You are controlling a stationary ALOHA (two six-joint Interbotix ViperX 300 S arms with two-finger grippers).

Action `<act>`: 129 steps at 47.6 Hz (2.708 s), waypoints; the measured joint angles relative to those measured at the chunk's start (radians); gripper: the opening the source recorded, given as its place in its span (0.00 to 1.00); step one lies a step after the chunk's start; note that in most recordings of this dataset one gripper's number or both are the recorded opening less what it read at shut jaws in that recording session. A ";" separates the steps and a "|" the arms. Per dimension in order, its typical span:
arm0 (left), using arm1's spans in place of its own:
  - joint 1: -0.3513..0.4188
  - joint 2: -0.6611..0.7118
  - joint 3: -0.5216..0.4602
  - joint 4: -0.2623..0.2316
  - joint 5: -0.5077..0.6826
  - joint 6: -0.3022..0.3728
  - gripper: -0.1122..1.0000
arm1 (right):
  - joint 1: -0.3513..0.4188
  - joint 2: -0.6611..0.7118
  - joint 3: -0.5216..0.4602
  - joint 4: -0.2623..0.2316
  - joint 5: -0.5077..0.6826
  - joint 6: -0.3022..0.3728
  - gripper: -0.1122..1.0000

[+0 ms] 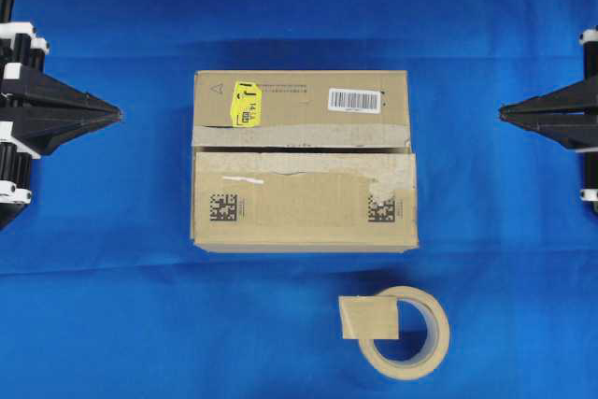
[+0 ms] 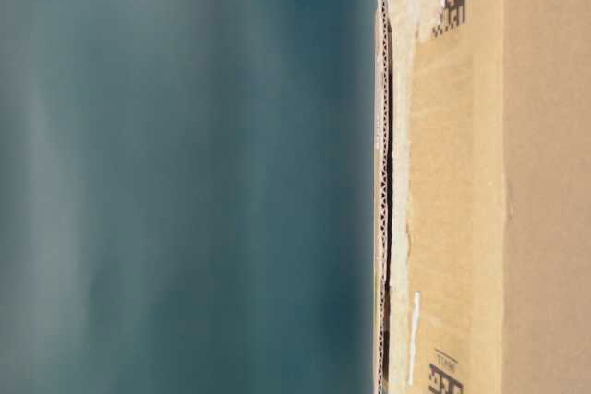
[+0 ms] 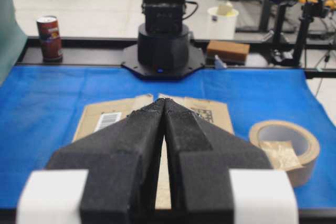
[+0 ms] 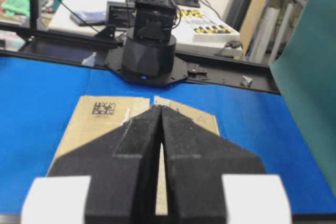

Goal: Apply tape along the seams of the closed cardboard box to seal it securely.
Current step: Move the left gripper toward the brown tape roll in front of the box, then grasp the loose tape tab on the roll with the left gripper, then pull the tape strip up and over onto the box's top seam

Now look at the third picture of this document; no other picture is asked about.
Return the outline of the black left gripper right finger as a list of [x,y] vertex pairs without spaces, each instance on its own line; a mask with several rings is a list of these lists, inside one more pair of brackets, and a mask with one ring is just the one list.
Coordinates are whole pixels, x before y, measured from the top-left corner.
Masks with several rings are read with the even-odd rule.
[[267,155],[165,100],[173,223],[298,223],[287,174]]

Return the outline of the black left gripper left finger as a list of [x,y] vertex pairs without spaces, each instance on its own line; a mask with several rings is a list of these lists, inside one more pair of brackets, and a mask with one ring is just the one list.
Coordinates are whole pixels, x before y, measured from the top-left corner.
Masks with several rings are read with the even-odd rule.
[[32,172],[17,223],[131,223],[155,207],[164,100],[64,146]]

